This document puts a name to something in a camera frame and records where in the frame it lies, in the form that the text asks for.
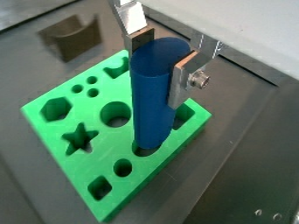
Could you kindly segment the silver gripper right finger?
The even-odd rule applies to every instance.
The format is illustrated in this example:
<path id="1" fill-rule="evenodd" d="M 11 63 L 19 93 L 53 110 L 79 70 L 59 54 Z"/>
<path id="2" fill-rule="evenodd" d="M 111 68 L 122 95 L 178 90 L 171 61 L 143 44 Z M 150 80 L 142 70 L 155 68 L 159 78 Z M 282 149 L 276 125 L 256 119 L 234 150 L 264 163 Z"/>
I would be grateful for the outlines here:
<path id="1" fill-rule="evenodd" d="M 207 63 L 218 56 L 223 44 L 219 40 L 195 31 L 191 35 L 192 51 L 172 68 L 168 106 L 178 109 L 190 97 L 192 88 L 204 89 L 211 77 L 204 73 Z"/>

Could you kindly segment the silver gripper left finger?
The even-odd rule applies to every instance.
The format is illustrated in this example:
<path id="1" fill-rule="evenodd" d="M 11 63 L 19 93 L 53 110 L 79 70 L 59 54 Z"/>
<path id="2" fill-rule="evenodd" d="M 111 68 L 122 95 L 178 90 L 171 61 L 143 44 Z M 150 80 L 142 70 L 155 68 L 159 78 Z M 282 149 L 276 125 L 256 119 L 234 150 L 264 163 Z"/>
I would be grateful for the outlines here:
<path id="1" fill-rule="evenodd" d="M 136 0 L 107 0 L 119 27 L 128 55 L 132 55 L 139 47 L 155 39 L 155 29 L 148 26 L 143 5 Z"/>

